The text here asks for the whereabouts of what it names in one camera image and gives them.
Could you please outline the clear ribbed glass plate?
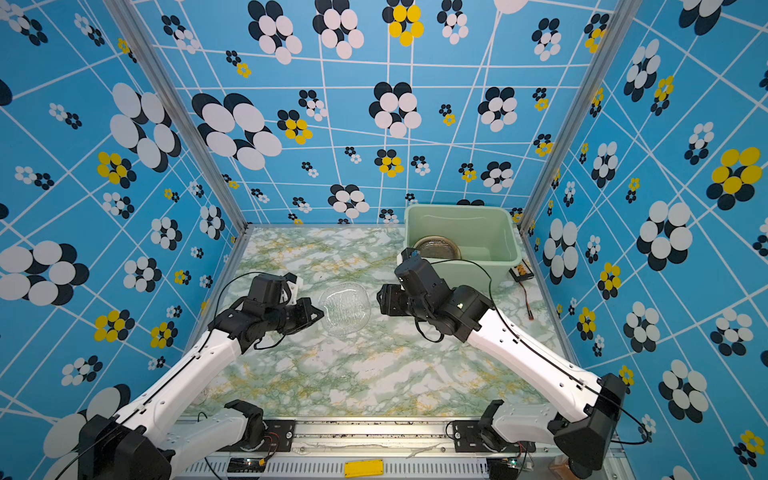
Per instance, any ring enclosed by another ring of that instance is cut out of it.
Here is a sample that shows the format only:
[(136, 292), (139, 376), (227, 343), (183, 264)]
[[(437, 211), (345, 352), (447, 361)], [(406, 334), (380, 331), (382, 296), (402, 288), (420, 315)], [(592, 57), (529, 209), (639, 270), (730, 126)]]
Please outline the clear ribbed glass plate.
[(370, 301), (361, 284), (347, 282), (331, 286), (322, 293), (319, 303), (324, 312), (321, 323), (331, 336), (355, 333), (370, 320)]

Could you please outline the brownish clear glass plate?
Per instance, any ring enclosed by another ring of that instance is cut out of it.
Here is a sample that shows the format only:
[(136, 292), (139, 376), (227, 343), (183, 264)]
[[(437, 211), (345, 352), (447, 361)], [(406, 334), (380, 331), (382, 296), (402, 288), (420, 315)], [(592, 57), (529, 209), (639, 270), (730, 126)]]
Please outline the brownish clear glass plate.
[(432, 235), (419, 239), (413, 248), (424, 258), (439, 260), (459, 260), (462, 253), (459, 246), (452, 240)]

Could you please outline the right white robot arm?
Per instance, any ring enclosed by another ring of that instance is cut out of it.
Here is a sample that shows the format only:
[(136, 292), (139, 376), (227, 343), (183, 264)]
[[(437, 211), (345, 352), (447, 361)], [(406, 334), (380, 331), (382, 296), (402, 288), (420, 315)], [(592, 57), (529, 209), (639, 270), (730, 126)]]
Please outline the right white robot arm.
[(492, 401), (478, 423), (486, 448), (501, 453), (530, 443), (555, 445), (579, 479), (603, 467), (624, 416), (627, 388), (614, 374), (598, 376), (561, 357), (509, 320), (490, 294), (451, 287), (413, 248), (404, 249), (395, 284), (377, 294), (382, 314), (427, 323), (441, 338), (453, 337), (501, 362), (549, 402), (533, 413)]

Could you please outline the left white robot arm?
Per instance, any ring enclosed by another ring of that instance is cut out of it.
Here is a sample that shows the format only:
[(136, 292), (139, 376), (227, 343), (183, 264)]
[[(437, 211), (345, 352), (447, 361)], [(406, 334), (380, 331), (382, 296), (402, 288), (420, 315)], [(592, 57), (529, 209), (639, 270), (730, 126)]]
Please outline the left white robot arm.
[(78, 455), (66, 467), (79, 479), (172, 479), (223, 447), (267, 443), (263, 410), (233, 400), (192, 425), (176, 422), (202, 390), (266, 333), (298, 333), (324, 313), (298, 291), (292, 273), (257, 273), (247, 295), (218, 313), (199, 341), (135, 400), (96, 414), (80, 430)]

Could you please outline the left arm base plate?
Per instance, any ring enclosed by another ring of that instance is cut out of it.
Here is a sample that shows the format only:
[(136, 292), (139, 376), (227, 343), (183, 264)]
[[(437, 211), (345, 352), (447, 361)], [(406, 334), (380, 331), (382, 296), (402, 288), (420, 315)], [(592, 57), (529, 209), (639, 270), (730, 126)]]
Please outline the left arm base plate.
[(256, 446), (250, 446), (246, 441), (240, 441), (234, 445), (222, 447), (219, 452), (289, 452), (296, 435), (297, 421), (295, 419), (270, 419), (264, 420), (264, 438)]

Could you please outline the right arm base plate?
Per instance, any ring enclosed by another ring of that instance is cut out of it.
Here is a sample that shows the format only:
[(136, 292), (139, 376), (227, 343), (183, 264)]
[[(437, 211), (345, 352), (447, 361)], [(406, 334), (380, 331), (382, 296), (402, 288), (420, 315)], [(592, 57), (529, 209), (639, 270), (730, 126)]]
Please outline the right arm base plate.
[(534, 442), (504, 440), (480, 420), (452, 420), (446, 425), (445, 433), (453, 441), (454, 449), (458, 453), (488, 452), (522, 456), (537, 450)]

